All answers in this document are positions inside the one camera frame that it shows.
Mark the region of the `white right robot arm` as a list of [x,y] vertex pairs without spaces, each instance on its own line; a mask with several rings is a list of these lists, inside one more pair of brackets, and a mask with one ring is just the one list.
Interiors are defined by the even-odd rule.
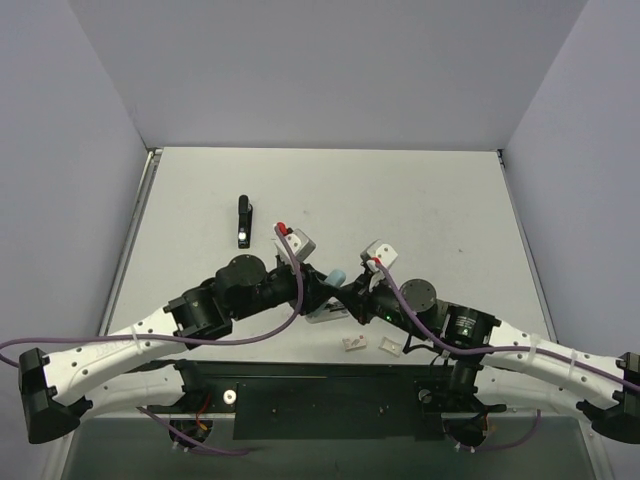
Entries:
[[638,443],[638,355],[600,356],[545,340],[492,314],[439,299],[426,280],[397,285],[385,270],[365,271],[351,283],[335,270],[329,284],[360,323],[379,318],[453,359],[453,379],[446,386],[453,406],[468,409],[479,401],[552,410],[610,440]]

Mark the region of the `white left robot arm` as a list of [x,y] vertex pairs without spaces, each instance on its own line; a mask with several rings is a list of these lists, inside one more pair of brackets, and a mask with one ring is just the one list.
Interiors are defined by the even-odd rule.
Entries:
[[136,368],[167,355],[204,345],[233,345],[233,321],[289,303],[294,316],[324,306],[345,281],[300,260],[278,259],[273,270],[253,255],[239,255],[215,276],[185,291],[127,328],[103,337],[71,341],[67,350],[39,348],[18,360],[19,391],[32,444],[56,440],[116,400],[132,400],[141,388],[143,404],[167,402],[192,412],[206,397],[204,384],[181,373],[144,379]]

